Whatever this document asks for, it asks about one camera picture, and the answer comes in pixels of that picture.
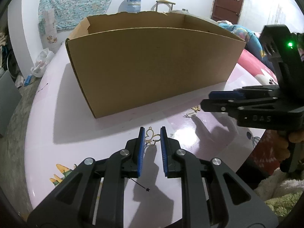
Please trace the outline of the person right hand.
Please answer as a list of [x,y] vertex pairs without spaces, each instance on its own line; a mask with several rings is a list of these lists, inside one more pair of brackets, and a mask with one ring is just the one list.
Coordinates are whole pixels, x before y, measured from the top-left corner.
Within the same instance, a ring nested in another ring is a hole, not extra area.
[[278,134],[289,142],[287,149],[290,152],[290,156],[280,163],[280,170],[285,173],[294,172],[302,158],[301,152],[303,151],[303,142],[290,142],[288,139],[289,134],[287,132],[279,131]]

